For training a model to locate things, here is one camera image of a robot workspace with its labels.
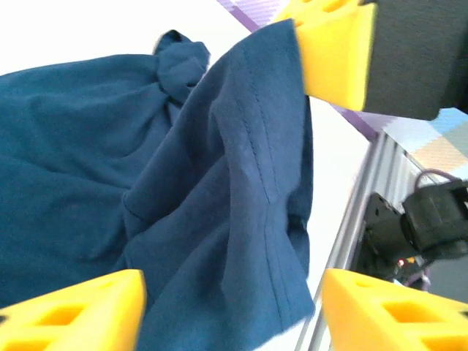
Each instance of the cloth fold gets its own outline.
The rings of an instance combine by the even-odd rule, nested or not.
[[[152,56],[0,77],[2,306],[137,268],[138,351],[252,350],[313,312],[294,24],[207,63],[171,31]]]

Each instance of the purple surface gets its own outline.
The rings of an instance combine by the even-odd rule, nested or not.
[[[272,7],[278,6],[281,2],[275,0],[240,0],[238,5],[249,12],[250,16],[246,14],[239,6],[236,6],[230,0],[218,0],[218,2],[233,15],[242,25],[250,31],[256,31],[259,27],[268,24],[270,16],[274,13]],[[389,123],[388,118],[382,118],[381,115],[376,115],[379,118],[369,117],[375,123],[368,123],[364,121],[356,112],[346,110],[344,108],[335,107],[341,115],[352,124],[366,139],[373,140],[377,132],[381,130],[386,124]]]
[[[258,26],[253,20],[250,19],[249,16],[247,16],[244,11],[242,11],[239,7],[233,6],[229,10],[230,14],[233,15],[239,22],[241,22],[244,27],[246,27],[250,31],[256,31],[259,29],[260,26]]]

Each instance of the square hole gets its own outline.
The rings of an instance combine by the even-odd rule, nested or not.
[[[383,308],[399,323],[443,322],[437,314],[412,301],[384,303]]]
[[[48,312],[37,325],[68,325],[84,310],[83,306],[59,306]]]
[[[430,338],[423,343],[430,351],[468,351],[468,335]]]
[[[49,344],[45,340],[10,341],[3,351],[43,351]]]

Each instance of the yellow 3d-printed part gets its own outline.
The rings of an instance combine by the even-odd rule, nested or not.
[[[146,304],[140,271],[102,276],[0,310],[1,351],[131,351]]]
[[[350,110],[366,102],[377,5],[362,0],[290,0],[276,20],[292,18],[305,92]]]
[[[330,269],[322,289],[335,351],[466,351],[468,305]]]

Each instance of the blue fabric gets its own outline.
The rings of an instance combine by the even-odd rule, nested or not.
[[[153,56],[0,77],[2,305],[141,269],[138,351],[252,350],[313,312],[293,22],[207,61],[172,31]]]

